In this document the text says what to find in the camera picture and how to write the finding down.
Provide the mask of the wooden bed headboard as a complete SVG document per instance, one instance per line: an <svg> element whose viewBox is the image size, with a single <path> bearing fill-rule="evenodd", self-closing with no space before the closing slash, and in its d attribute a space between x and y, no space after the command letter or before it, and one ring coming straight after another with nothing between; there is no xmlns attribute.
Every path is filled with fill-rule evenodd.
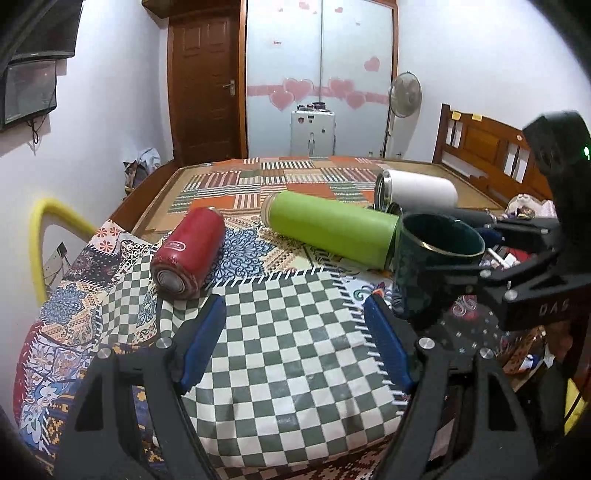
<svg viewBox="0 0 591 480"><path fill-rule="evenodd" d="M519 194L541 202L552 198L521 130L448 104L441 106L433 162L499 205Z"/></svg>

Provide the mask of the wall-mounted black television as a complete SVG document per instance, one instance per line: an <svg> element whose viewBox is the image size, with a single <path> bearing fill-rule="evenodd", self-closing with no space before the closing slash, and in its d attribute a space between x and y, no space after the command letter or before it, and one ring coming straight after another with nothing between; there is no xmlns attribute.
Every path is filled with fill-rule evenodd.
<svg viewBox="0 0 591 480"><path fill-rule="evenodd" d="M10 63L75 55L82 0L1 0L1 69Z"/></svg>

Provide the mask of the yellow foam tube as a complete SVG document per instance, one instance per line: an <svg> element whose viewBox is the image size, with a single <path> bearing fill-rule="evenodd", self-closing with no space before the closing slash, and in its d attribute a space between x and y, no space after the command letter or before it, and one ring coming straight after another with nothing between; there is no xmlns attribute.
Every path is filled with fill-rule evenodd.
<svg viewBox="0 0 591 480"><path fill-rule="evenodd" d="M48 298L45 261L64 237L56 227L84 242L88 242L98 230L97 226L56 198L45 197L34 203L28 223L28 256L33 292L38 306Z"/></svg>

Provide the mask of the standing electric fan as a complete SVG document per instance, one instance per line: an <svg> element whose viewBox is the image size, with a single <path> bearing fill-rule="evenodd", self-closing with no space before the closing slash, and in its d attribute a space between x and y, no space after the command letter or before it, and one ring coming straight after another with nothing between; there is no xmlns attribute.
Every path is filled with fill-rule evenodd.
<svg viewBox="0 0 591 480"><path fill-rule="evenodd" d="M396 77L389 90L385 158L402 159L415 133L423 100L419 78L406 71Z"/></svg>

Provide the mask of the frosted wardrobe with hearts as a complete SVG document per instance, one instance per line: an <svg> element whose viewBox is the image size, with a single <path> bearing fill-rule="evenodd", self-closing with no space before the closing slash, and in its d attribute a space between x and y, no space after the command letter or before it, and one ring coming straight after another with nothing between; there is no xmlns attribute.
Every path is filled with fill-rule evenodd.
<svg viewBox="0 0 591 480"><path fill-rule="evenodd" d="M249 1L249 155L290 156L291 114L322 102L335 155L379 158L396 70L398 9L375 1Z"/></svg>

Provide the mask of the black thermos bottle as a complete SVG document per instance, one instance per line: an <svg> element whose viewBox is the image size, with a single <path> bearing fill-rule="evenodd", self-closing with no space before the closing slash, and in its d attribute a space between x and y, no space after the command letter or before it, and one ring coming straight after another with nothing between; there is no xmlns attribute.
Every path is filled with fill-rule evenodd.
<svg viewBox="0 0 591 480"><path fill-rule="evenodd" d="M391 203L386 213L402 216L404 213L429 213L449 216L470 225L473 228L484 228L488 224L495 224L497 217L488 211L470 210L456 207L432 207L432 206L411 206L401 207L397 203Z"/></svg>

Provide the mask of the dark green mug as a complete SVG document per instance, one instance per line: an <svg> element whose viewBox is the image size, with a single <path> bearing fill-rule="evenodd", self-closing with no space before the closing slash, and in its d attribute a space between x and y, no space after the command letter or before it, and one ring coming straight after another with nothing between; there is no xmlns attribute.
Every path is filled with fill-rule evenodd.
<svg viewBox="0 0 591 480"><path fill-rule="evenodd" d="M455 302L435 267L479 265L485 241L465 222L435 213L406 213L394 235L394 314L416 328L436 322Z"/></svg>

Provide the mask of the wall power socket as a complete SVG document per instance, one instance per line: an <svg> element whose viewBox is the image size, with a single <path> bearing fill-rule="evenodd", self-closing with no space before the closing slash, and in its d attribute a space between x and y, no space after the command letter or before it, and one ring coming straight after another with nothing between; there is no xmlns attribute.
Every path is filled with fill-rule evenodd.
<svg viewBox="0 0 591 480"><path fill-rule="evenodd" d="M46 285L51 285L55 281L59 282L63 275L69 269L70 263L67 259L68 250L61 242L55 251L43 264L43 280Z"/></svg>

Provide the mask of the white thermos cup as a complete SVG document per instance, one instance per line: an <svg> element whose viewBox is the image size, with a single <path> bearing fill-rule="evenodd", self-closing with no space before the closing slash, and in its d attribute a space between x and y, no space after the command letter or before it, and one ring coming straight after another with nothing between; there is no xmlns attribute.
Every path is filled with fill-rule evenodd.
<svg viewBox="0 0 591 480"><path fill-rule="evenodd" d="M378 174L374 189L375 209L382 212L398 207L455 208L459 194L454 184L425 174L386 169Z"/></svg>

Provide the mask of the dark wooden door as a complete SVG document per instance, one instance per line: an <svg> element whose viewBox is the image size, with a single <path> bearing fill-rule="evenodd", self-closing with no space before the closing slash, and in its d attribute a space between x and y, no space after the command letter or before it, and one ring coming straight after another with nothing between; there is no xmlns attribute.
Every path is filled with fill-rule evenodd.
<svg viewBox="0 0 591 480"><path fill-rule="evenodd" d="M169 115L174 159L183 166L240 153L238 18L226 7L170 19Z"/></svg>

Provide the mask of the clothes pile in corner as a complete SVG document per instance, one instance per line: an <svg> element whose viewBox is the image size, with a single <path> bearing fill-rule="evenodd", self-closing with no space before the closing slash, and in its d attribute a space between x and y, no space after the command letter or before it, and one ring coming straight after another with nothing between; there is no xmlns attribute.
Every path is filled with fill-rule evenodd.
<svg viewBox="0 0 591 480"><path fill-rule="evenodd" d="M160 155L155 148L148 148L142 151L135 160L124 162L125 192L130 193L160 166Z"/></svg>

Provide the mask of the white appliance box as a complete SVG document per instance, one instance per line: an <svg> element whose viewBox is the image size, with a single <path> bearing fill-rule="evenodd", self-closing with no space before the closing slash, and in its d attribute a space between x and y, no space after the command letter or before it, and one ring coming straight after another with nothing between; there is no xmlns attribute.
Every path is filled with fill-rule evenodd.
<svg viewBox="0 0 591 480"><path fill-rule="evenodd" d="M335 154L335 114L298 109L290 114L290 156L308 158Z"/></svg>

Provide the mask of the green white checkered cloth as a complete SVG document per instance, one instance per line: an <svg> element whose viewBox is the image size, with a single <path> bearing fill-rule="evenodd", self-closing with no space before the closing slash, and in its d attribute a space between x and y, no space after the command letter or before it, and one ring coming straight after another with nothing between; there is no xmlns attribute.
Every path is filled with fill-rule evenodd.
<svg viewBox="0 0 591 480"><path fill-rule="evenodd" d="M226 323L204 377L183 397L223 479L263 479L379 443L407 405L381 369L363 302L391 280L312 267L211 283Z"/></svg>

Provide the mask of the lime green thermos bottle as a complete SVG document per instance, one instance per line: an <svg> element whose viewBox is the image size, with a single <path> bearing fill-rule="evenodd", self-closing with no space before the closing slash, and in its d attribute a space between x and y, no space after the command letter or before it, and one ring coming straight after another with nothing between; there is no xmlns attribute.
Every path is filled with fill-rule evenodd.
<svg viewBox="0 0 591 480"><path fill-rule="evenodd" d="M281 236L387 270L394 257L398 217L362 206L291 191L263 202L263 224Z"/></svg>

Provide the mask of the red thermos cup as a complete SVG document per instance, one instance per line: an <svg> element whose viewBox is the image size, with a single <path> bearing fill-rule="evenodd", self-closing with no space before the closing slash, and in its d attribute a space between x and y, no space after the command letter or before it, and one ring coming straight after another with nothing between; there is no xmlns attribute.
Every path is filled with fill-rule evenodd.
<svg viewBox="0 0 591 480"><path fill-rule="evenodd" d="M156 289L175 299L195 298L224 237L221 212L213 207L189 211L152 257L150 273Z"/></svg>

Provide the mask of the small black wall monitor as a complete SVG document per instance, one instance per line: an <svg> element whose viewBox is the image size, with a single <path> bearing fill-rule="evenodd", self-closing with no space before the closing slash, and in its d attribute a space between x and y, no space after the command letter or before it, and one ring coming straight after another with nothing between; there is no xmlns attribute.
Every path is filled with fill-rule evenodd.
<svg viewBox="0 0 591 480"><path fill-rule="evenodd" d="M9 64L1 76L1 130L33 120L57 107L55 60Z"/></svg>

